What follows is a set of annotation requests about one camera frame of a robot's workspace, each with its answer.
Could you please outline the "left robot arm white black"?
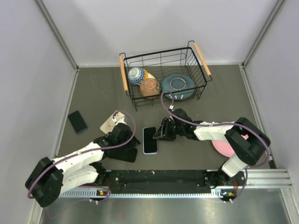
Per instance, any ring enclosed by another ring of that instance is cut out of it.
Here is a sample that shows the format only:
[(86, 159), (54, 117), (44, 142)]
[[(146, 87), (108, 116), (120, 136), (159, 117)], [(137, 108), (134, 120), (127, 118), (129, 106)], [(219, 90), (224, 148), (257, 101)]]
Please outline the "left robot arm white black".
[(28, 198), (45, 208), (68, 190), (88, 183), (103, 184), (106, 174), (101, 160), (135, 162), (140, 144), (135, 132), (120, 122), (80, 150), (56, 159), (42, 158), (25, 182)]

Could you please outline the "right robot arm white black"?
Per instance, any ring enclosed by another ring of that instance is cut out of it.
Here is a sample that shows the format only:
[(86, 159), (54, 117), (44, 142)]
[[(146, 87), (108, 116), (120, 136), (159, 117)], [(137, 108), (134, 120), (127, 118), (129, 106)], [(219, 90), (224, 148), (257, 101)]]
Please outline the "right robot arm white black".
[(153, 135), (154, 139), (173, 141), (179, 135), (189, 140), (210, 140), (230, 145), (234, 153), (218, 171), (218, 179), (222, 184), (230, 184), (239, 171), (255, 166), (264, 152), (269, 150), (270, 139), (247, 118), (209, 123), (193, 121), (181, 108), (169, 110), (169, 113), (170, 117), (163, 118)]

